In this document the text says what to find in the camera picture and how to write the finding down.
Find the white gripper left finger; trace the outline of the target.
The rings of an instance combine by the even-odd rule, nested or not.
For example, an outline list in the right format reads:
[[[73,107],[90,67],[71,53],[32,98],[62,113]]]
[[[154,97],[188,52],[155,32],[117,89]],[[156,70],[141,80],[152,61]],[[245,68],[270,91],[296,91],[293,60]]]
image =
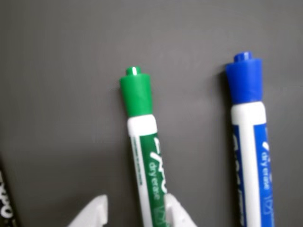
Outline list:
[[[108,224],[108,197],[99,195],[88,202],[68,224],[69,227],[104,227]]]

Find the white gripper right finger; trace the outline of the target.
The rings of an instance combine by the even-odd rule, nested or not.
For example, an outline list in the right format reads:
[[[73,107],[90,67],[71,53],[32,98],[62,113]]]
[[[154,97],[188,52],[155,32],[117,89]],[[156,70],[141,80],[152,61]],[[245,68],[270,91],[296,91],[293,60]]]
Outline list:
[[[191,216],[171,193],[165,194],[166,221],[171,227],[196,227]]]

